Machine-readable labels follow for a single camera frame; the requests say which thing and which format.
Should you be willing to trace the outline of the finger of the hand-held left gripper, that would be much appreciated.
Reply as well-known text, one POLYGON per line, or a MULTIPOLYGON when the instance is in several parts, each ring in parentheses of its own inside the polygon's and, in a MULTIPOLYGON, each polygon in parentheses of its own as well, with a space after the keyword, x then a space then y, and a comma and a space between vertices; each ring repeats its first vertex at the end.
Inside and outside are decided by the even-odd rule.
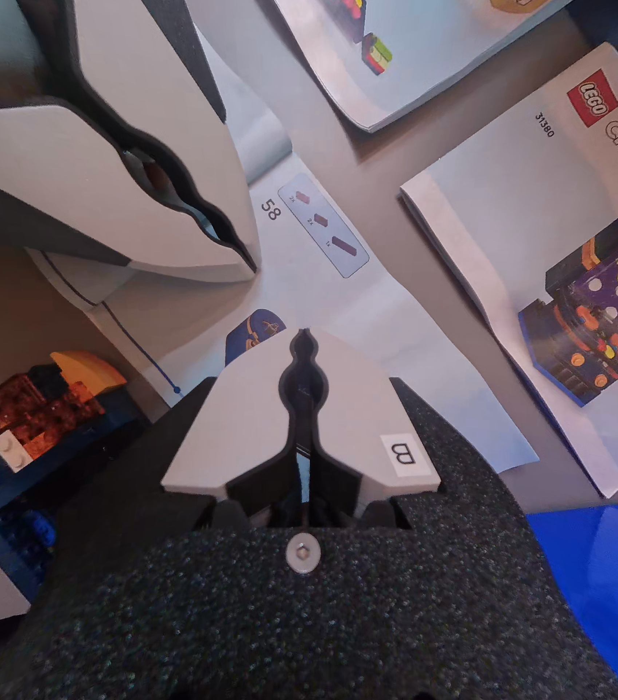
POLYGON ((152 157, 170 168, 179 197, 208 217, 220 241, 193 235, 194 273, 256 273, 259 233, 246 177, 226 123, 143 1, 69 1, 77 62, 152 157))
POLYGON ((0 109, 0 244, 208 283, 253 278, 232 245, 149 195, 75 110, 0 109))

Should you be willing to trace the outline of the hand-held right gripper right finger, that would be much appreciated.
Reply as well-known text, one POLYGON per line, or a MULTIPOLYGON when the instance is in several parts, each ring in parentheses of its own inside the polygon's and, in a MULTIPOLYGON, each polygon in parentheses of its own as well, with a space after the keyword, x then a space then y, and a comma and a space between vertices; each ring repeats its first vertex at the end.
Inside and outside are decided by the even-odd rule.
POLYGON ((441 478, 388 374, 322 328, 310 337, 317 378, 312 495, 360 517, 375 501, 438 491, 441 478))

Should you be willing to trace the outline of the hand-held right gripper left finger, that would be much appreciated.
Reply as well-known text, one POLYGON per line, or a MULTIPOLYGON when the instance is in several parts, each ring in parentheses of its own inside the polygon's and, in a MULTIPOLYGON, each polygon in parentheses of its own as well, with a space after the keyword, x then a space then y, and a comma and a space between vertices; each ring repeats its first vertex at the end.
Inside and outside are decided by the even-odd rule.
POLYGON ((165 491, 233 500, 250 517, 301 496, 285 384, 298 366, 299 333, 282 330, 224 368, 164 474, 165 491))

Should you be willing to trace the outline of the blue orange brick model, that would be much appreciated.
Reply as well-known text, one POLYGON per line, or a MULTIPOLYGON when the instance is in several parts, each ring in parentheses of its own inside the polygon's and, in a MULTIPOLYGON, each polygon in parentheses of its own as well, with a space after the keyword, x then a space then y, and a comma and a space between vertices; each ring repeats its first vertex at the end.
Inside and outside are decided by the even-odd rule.
POLYGON ((29 603, 53 560, 57 512, 150 425, 126 383, 93 389, 49 363, 0 384, 0 569, 29 603))

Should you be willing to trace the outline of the blue plastic bin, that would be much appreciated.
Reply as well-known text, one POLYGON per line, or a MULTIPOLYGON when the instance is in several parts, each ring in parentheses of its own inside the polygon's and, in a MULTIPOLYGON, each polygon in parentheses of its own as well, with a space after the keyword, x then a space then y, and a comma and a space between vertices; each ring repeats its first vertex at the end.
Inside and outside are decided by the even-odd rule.
POLYGON ((574 615, 618 675, 618 504, 527 519, 574 615))

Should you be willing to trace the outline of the open instruction booklet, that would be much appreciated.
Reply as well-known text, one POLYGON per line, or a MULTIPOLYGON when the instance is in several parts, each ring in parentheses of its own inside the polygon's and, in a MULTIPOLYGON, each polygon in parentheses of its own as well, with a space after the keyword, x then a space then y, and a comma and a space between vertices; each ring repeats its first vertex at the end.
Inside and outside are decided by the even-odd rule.
POLYGON ((249 184, 260 272, 247 283, 206 284, 30 250, 41 273, 169 406, 217 376, 228 334, 253 312, 267 310, 286 326, 325 328, 406 382, 497 473, 538 461, 479 372, 387 272, 294 153, 277 116, 198 35, 249 184), (290 184, 310 185, 337 215, 338 232, 357 243, 356 271, 339 272, 278 197, 290 184))

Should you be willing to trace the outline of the instruction booklet purple model cover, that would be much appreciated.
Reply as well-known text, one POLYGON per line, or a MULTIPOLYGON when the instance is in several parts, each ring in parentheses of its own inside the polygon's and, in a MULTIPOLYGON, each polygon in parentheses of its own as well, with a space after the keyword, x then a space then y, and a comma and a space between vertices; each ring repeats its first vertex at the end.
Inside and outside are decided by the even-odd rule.
POLYGON ((323 91, 374 133, 568 1, 275 1, 323 91))

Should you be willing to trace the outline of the instruction booklet arcade machine cover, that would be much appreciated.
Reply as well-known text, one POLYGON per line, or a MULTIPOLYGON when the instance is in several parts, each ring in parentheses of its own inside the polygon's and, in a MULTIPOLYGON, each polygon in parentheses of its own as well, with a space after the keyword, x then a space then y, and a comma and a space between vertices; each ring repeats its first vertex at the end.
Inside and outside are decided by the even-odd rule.
POLYGON ((594 48, 401 192, 596 490, 615 495, 616 48, 594 48))

